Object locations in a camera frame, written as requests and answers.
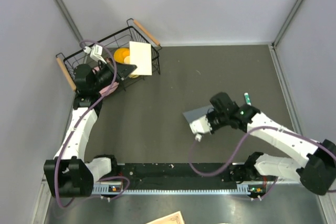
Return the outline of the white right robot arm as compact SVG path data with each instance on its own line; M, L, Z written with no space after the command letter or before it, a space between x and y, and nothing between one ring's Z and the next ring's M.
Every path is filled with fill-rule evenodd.
M210 103L214 109L206 117L211 133L230 126L287 154L284 158L262 152L252 153L243 168L248 178L282 177L300 182L307 190L320 196L333 191L335 144L332 141L325 139L318 142L299 135L249 104L238 106L225 92L212 96Z

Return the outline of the cream paper letter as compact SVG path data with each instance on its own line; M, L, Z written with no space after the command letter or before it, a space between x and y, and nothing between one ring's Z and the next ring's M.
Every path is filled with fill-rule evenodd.
M152 75L152 58L151 45L142 42L129 42L130 64L136 65L133 75L151 76Z

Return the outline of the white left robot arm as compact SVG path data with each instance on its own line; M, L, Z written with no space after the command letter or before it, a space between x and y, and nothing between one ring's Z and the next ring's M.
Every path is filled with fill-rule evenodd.
M99 60L97 67L83 63L76 66L73 73L77 87L71 122L60 149L44 163L49 190L56 199L89 197L96 185L111 182L108 193L119 193L126 178L119 173L114 155L102 154L88 163L84 161L102 99L117 78L114 67L111 62Z

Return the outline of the grey blue envelope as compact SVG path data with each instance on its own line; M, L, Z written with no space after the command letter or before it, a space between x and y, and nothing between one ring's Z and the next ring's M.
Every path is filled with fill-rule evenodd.
M186 121L189 125L192 124L192 122L199 120L201 118L206 118L207 114L211 111L213 111L214 107L212 105L207 105L201 108L193 109L190 111L183 112L183 116L185 117Z

